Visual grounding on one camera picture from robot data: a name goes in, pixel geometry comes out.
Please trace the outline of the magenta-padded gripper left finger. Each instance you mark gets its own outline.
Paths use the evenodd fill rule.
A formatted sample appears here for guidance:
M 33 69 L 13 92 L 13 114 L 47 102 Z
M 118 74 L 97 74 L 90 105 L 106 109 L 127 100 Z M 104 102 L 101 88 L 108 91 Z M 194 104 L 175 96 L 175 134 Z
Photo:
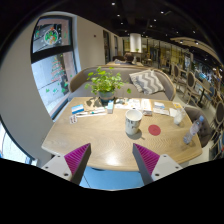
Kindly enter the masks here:
M 66 155 L 56 155 L 42 169 L 79 185 L 91 155 L 91 144 L 87 143 Z

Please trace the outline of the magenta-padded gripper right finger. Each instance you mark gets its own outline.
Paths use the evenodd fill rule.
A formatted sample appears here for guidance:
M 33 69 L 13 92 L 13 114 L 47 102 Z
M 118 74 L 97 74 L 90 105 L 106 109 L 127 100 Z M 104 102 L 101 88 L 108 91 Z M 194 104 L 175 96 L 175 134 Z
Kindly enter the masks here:
M 182 169 L 182 167 L 167 154 L 158 155 L 136 143 L 133 144 L 132 153 L 145 185 Z

